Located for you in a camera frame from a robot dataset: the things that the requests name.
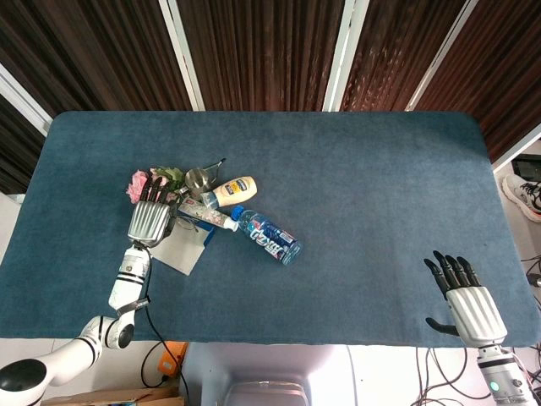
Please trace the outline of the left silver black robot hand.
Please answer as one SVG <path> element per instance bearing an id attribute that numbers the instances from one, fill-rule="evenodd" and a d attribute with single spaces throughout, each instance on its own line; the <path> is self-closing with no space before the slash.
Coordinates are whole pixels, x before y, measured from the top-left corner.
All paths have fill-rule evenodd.
<path id="1" fill-rule="evenodd" d="M 152 178 L 146 174 L 128 227 L 128 239 L 135 247 L 156 247 L 171 234 L 178 208 L 178 196 L 171 191 L 171 185 L 162 176 Z"/>

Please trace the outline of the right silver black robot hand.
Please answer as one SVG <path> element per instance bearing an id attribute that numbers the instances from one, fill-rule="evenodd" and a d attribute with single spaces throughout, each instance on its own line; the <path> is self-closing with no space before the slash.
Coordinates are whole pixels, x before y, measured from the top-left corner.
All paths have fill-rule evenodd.
<path id="1" fill-rule="evenodd" d="M 507 336 L 505 323 L 489 290 L 480 282 L 473 266 L 465 258 L 433 252 L 434 259 L 424 259 L 451 316 L 452 325 L 428 317 L 426 323 L 435 331 L 459 337 L 469 348 L 500 346 Z"/>

